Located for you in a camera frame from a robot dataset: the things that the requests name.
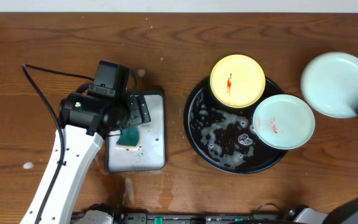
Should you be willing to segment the yellow plate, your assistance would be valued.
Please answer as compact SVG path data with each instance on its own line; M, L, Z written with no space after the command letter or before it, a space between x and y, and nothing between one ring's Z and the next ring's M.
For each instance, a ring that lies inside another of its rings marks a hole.
M265 90L262 67L246 55L228 55L213 67L209 84L213 95L231 108L253 105Z

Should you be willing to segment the light blue front plate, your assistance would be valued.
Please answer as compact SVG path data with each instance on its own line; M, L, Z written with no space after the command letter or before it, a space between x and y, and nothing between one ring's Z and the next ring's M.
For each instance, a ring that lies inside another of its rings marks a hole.
M344 52L319 55L303 70L300 87L317 112L333 118L356 117L358 58Z

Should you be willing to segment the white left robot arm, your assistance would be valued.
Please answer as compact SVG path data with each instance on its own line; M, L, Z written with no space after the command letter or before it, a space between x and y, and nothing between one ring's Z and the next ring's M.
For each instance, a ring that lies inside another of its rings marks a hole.
M161 169L164 115L164 95L158 91L110 100L74 92L63 99L50 160L21 222L69 223L85 175L102 146L109 172Z

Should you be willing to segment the green yellow sponge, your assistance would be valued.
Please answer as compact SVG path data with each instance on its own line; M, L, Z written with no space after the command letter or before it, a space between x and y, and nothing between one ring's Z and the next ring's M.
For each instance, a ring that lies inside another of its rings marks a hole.
M123 130L123 134L120 135L119 139L116 142L116 147L127 149L127 150L136 150L140 146L140 132L137 126L133 126Z

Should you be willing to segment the light green plate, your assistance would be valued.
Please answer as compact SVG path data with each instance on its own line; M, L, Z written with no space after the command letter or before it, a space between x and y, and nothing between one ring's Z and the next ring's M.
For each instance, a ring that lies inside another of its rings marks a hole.
M253 126L256 135L275 149L296 149L310 140L315 129L311 108L292 95L266 98L255 109Z

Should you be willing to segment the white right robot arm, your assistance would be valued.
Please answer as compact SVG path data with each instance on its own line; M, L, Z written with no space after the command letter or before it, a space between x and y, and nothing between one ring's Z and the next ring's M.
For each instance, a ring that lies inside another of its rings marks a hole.
M288 212L287 220L307 224L358 224L358 198L335 208L331 213L321 213L309 207L297 207Z

